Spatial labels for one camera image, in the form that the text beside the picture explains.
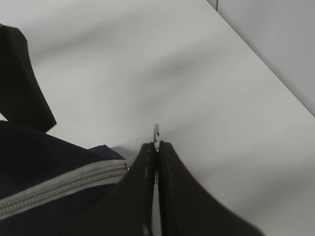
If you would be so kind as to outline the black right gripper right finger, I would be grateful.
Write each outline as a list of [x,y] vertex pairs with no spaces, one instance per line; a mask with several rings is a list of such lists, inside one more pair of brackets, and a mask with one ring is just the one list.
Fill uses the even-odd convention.
[[261,236],[213,198],[191,175],[170,143],[159,145],[159,206],[164,236]]

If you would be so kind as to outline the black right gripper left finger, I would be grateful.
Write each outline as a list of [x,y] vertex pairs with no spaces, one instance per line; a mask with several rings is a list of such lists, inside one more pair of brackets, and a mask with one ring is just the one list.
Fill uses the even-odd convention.
[[132,167],[81,223],[83,236],[151,236],[155,148],[145,143]]

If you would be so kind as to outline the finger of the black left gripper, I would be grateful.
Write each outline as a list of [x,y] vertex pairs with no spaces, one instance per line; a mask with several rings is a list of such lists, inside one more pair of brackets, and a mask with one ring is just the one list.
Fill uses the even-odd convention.
[[25,36],[5,25],[0,26],[0,113],[42,132],[57,124],[36,80]]

